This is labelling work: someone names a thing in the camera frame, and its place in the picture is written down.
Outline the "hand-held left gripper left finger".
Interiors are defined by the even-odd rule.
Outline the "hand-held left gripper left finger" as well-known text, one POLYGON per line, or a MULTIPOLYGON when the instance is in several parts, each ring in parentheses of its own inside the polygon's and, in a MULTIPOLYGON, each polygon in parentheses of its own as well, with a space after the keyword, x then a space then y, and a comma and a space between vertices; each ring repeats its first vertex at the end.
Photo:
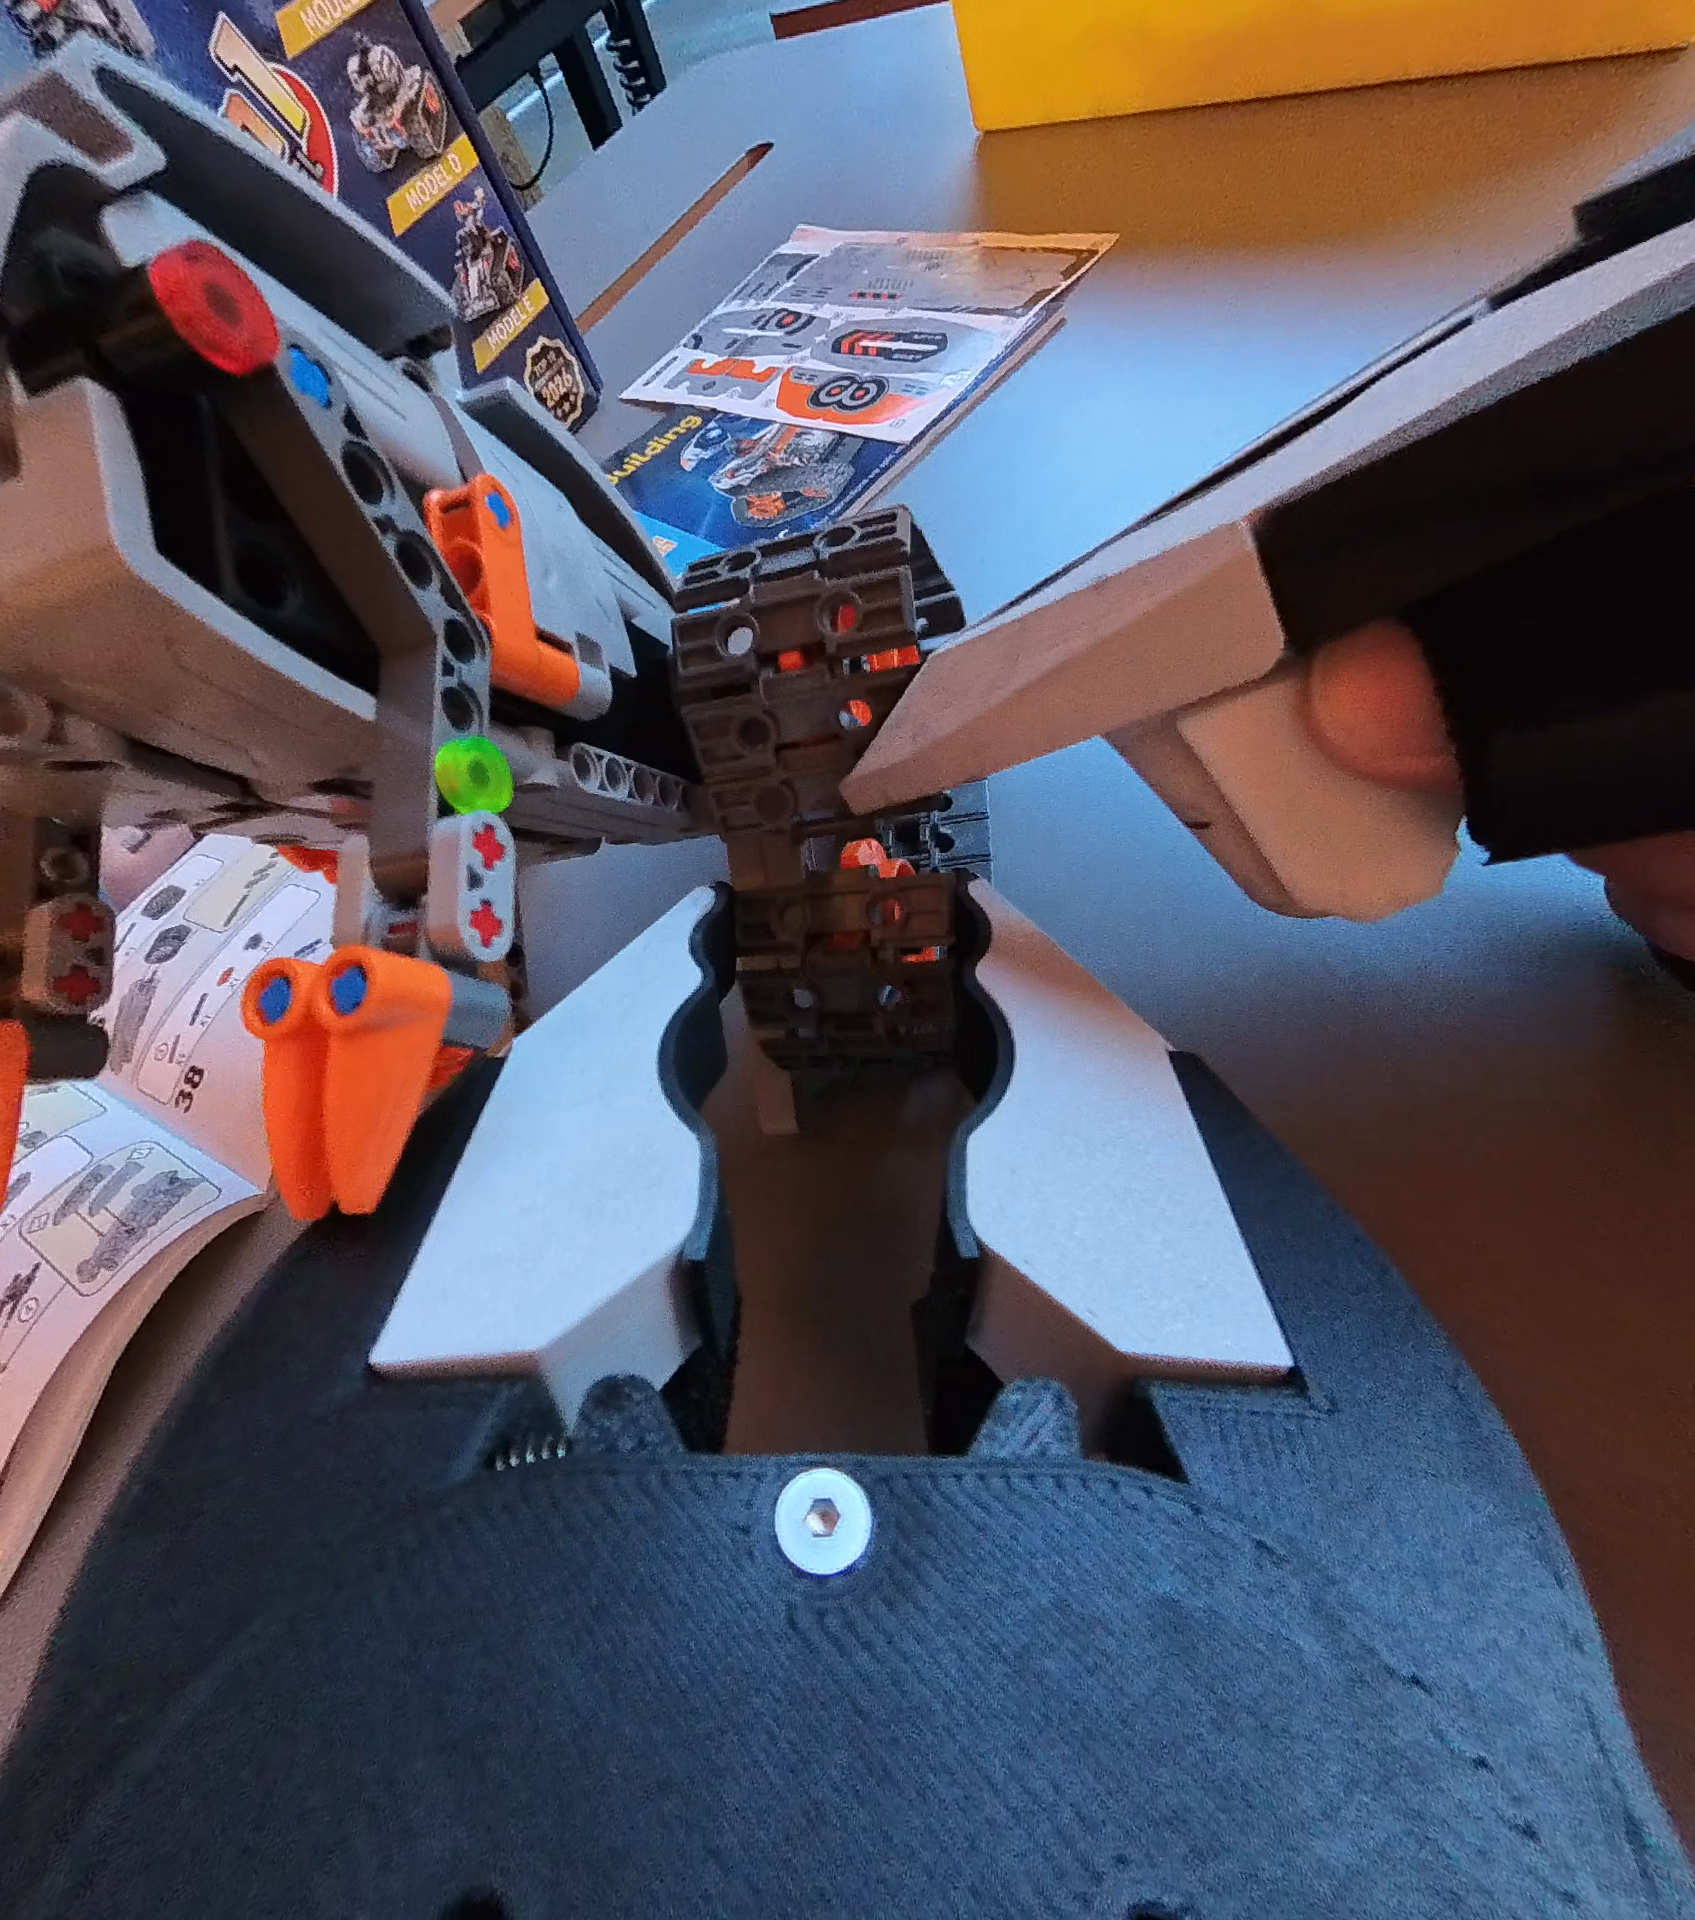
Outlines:
POLYGON ((726 986, 736 887, 695 887, 504 1055, 379 1372, 538 1381, 564 1420, 629 1372, 682 1443, 720 1453, 736 1246, 703 1104, 726 986))

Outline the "open instruction booklet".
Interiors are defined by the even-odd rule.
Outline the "open instruction booklet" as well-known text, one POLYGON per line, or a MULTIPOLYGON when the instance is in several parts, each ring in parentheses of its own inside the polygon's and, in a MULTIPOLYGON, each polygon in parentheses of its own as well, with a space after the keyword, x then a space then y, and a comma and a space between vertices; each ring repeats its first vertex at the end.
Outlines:
POLYGON ((176 1278, 272 1201, 256 960, 327 960, 333 879, 248 834, 205 834, 115 918, 111 1056, 26 1090, 0 1206, 0 1586, 30 1550, 91 1406, 176 1278))

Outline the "dark grey toy track belt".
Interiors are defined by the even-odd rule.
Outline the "dark grey toy track belt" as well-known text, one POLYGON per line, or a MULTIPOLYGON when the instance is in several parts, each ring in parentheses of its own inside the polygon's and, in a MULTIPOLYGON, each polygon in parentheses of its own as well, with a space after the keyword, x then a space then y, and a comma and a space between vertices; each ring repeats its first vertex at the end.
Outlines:
POLYGON ((789 1078, 957 1056, 957 872, 990 872, 985 783, 848 808, 960 597, 904 506, 695 562, 675 706, 726 850, 753 1039, 789 1078))

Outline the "blue cover booklet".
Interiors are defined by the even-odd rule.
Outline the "blue cover booklet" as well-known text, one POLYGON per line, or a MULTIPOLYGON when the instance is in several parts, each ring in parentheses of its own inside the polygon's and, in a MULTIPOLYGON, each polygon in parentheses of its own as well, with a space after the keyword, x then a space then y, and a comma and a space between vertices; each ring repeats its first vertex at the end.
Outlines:
POLYGON ((904 470, 931 456, 1032 350, 1044 350, 1067 313, 1044 313, 1002 344, 981 385, 960 392, 915 444, 874 444, 829 427, 736 420, 715 403, 675 403, 652 431, 624 444, 606 474, 641 519, 668 575, 690 562, 757 545, 773 534, 815 534, 838 519, 883 506, 904 470))

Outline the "person's right hand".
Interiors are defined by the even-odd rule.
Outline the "person's right hand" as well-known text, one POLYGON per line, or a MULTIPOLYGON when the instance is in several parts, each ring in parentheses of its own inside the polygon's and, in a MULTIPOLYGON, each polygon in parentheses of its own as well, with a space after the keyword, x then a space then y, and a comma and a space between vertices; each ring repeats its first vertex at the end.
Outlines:
MULTIPOLYGON (((1437 677, 1403 621, 1366 621, 1322 648, 1307 677, 1307 727, 1322 749, 1379 785, 1463 792, 1437 677)), ((1574 850, 1603 872, 1607 911, 1654 950, 1695 960, 1695 833, 1574 850)))

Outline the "grey orange block toy robot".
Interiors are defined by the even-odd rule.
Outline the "grey orange block toy robot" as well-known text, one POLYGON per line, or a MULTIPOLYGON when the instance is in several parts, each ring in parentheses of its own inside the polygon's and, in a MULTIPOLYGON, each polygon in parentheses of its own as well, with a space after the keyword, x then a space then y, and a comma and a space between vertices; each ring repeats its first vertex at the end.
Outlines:
POLYGON ((0 1192, 26 1082, 107 1064, 107 824, 337 857, 337 952, 248 986, 294 1221, 514 1039, 515 857, 703 833, 668 566, 442 324, 111 41, 0 95, 0 1192))

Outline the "grey desk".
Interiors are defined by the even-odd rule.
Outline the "grey desk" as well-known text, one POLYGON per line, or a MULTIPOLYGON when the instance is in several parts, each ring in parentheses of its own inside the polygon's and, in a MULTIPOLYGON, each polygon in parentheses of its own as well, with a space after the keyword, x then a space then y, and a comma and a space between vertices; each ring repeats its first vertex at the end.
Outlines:
MULTIPOLYGON (((948 4, 668 59, 543 252, 624 392, 789 228, 1109 228, 1067 324, 900 499, 996 610, 1543 260, 1695 122, 1695 50, 1229 108, 975 132, 948 4)), ((1109 742, 990 785, 990 879, 1337 1192, 1440 1318, 1578 1550, 1695 1850, 1695 994, 1574 862, 1287 923, 1109 742)))

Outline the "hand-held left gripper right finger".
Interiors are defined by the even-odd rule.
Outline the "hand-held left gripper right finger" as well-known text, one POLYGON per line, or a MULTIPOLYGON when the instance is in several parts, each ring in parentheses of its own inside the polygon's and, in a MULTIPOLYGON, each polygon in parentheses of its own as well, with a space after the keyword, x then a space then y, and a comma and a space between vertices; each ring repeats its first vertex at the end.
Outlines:
POLYGON ((1094 1453, 1162 1453, 1138 1385, 1292 1385, 1171 1049, 985 879, 957 904, 957 1078, 920 1385, 966 1453, 1014 1381, 1062 1381, 1094 1453))

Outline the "yellow storage bin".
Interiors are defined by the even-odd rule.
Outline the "yellow storage bin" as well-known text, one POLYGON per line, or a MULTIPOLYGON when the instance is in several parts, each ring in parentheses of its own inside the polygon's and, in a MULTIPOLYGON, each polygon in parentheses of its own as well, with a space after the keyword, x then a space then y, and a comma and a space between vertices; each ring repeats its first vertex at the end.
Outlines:
POLYGON ((1695 41, 1695 0, 957 0, 975 132, 1695 41))

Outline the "blue toy robot box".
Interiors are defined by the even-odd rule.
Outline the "blue toy robot box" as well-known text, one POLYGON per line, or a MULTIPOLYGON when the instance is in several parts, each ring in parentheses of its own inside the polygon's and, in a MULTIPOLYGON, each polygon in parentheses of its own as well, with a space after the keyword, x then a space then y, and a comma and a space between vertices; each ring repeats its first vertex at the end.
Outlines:
POLYGON ((413 38, 333 30, 337 105, 234 14, 205 95, 133 50, 0 86, 0 1009, 98 824, 337 850, 347 944, 501 970, 660 601, 474 324, 586 377, 413 38))

